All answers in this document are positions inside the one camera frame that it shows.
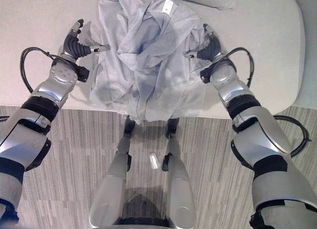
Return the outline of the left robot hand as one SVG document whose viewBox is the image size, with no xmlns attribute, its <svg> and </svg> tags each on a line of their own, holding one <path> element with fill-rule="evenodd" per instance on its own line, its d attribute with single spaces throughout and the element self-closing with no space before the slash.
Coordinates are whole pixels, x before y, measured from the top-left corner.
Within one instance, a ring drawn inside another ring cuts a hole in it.
<svg viewBox="0 0 317 229">
<path fill-rule="evenodd" d="M 62 54 L 72 57 L 74 60 L 88 56 L 90 54 L 97 54 L 105 51 L 110 51 L 109 44 L 87 46 L 79 43 L 78 35 L 81 33 L 81 28 L 84 26 L 84 20 L 77 20 L 70 28 L 63 43 Z"/>
</svg>

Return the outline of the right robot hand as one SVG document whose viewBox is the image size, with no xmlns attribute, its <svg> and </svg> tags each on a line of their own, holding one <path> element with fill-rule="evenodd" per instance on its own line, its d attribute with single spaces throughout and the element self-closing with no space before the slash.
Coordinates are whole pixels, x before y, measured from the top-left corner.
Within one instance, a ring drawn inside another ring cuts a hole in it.
<svg viewBox="0 0 317 229">
<path fill-rule="evenodd" d="M 224 56 L 220 40 L 211 26 L 204 23 L 203 28 L 204 31 L 207 33 L 209 43 L 198 51 L 184 51 L 183 56 L 188 59 L 198 58 L 202 60 L 210 60 L 211 62 L 218 61 L 221 57 Z"/>
</svg>

